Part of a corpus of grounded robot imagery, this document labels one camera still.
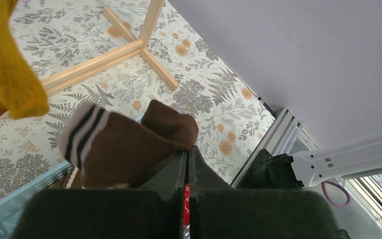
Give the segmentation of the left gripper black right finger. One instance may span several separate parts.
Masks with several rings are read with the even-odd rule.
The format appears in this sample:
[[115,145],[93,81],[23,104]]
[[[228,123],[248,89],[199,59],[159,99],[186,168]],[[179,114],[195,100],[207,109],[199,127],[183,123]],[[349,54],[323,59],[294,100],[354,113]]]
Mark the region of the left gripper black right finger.
[[292,156],[254,152],[236,186],[206,164],[197,146],[188,160],[192,239],[339,238],[328,203],[303,189]]

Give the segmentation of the brown striped sock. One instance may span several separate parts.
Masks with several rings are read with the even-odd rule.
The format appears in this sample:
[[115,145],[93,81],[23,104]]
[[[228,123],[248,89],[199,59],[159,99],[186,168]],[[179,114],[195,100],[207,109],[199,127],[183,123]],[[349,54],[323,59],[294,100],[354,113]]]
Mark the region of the brown striped sock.
[[64,189],[83,189],[81,171],[77,167],[73,167],[68,174],[64,186]]

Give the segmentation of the light blue plastic basket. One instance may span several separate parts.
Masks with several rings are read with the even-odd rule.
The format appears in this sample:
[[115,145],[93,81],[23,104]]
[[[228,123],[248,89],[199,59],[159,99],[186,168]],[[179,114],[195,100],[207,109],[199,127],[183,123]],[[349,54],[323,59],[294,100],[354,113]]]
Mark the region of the light blue plastic basket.
[[0,239],[11,237],[31,197],[68,175],[72,167],[71,163],[64,161],[0,199]]

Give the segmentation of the dark brown sock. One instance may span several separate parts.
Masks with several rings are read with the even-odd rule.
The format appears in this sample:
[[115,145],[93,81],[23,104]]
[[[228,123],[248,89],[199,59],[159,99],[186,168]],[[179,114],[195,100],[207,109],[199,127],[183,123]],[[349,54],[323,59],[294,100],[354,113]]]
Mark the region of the dark brown sock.
[[82,102],[58,138],[61,156],[78,168],[85,188],[139,187],[177,152],[190,152],[195,119],[152,100],[141,121]]

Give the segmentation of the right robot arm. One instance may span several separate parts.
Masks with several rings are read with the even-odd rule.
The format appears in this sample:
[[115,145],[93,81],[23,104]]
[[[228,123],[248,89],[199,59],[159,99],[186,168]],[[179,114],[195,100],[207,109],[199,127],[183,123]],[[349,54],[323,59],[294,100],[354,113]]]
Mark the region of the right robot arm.
[[232,182],[234,188],[302,189],[326,180],[382,174],[382,130],[334,147],[273,156],[253,153]]

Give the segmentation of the red patterned sock pair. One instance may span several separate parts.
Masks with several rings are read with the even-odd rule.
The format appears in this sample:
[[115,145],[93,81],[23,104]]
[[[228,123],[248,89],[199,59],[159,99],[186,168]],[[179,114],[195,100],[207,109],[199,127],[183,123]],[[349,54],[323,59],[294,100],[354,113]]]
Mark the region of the red patterned sock pair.
[[184,200],[183,200],[183,219],[184,219],[184,239],[190,239],[190,188],[189,184],[184,187]]

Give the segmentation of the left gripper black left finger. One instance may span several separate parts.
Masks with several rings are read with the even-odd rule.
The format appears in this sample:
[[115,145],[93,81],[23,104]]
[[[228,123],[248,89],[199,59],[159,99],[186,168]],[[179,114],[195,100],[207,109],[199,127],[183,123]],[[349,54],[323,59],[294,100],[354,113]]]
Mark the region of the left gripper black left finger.
[[14,239],[181,239],[187,154],[139,188],[46,189],[27,203]]

